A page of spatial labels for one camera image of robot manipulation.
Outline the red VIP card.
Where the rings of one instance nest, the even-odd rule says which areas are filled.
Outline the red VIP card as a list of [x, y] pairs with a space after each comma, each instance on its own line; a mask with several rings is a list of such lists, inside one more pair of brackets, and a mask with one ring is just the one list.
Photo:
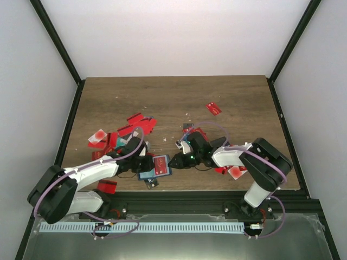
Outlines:
[[153, 158], [153, 162], [155, 164], [155, 175], [163, 176], [168, 174], [166, 156], [160, 155]]

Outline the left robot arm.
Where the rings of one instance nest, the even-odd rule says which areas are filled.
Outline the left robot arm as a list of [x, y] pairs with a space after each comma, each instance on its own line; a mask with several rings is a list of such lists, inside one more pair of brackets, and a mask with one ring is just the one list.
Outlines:
[[152, 170], [155, 165], [148, 150], [149, 142], [133, 136], [125, 146], [97, 160], [70, 168], [49, 167], [27, 198], [34, 217], [40, 216], [49, 224], [76, 213], [106, 218], [111, 212], [109, 197], [99, 188], [85, 191], [85, 187], [124, 172]]

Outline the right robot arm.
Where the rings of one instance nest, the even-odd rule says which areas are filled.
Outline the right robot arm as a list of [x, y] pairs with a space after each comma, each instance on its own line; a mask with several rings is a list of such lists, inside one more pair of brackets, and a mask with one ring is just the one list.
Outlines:
[[260, 205], [287, 182], [293, 168], [290, 160], [264, 138], [230, 146], [225, 136], [211, 143], [203, 134], [193, 132], [176, 144], [181, 151], [168, 163], [171, 168], [181, 170], [199, 164], [210, 168], [245, 168], [254, 181], [238, 207], [247, 218], [260, 212]]

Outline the navy blue card holder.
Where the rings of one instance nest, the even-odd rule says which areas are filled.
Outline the navy blue card holder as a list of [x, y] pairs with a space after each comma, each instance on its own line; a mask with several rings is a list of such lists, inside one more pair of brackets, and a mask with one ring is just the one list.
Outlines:
[[154, 156], [154, 168], [148, 172], [140, 172], [138, 174], [138, 180], [147, 180], [172, 175], [172, 169], [168, 166], [169, 161], [169, 155]]

